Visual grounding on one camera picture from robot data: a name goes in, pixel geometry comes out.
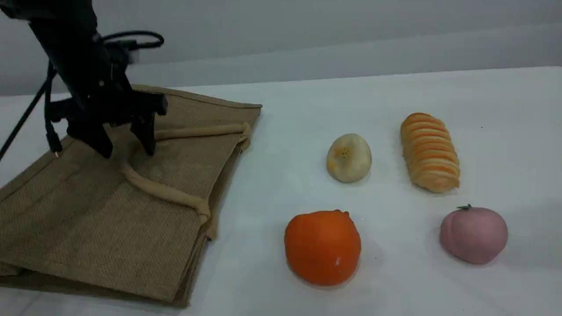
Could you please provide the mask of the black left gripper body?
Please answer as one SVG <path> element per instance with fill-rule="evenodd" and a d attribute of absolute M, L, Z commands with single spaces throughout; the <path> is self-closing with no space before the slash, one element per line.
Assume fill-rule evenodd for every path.
<path fill-rule="evenodd" d="M 46 131 L 54 123 L 131 123 L 134 117 L 165 115 L 160 94 L 135 91 L 125 72 L 139 50 L 162 42 L 47 42 Z"/>

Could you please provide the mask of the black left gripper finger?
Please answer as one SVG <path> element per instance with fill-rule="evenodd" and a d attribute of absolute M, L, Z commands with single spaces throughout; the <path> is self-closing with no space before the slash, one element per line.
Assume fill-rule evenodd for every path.
<path fill-rule="evenodd" d="M 101 124 L 69 124 L 67 133 L 70 137 L 80 140 L 102 157 L 109 159 L 112 155 L 113 145 Z"/>
<path fill-rule="evenodd" d="M 156 150 L 155 115 L 146 114 L 134 117 L 130 124 L 130 131 L 139 140 L 146 154 L 153 156 Z"/>

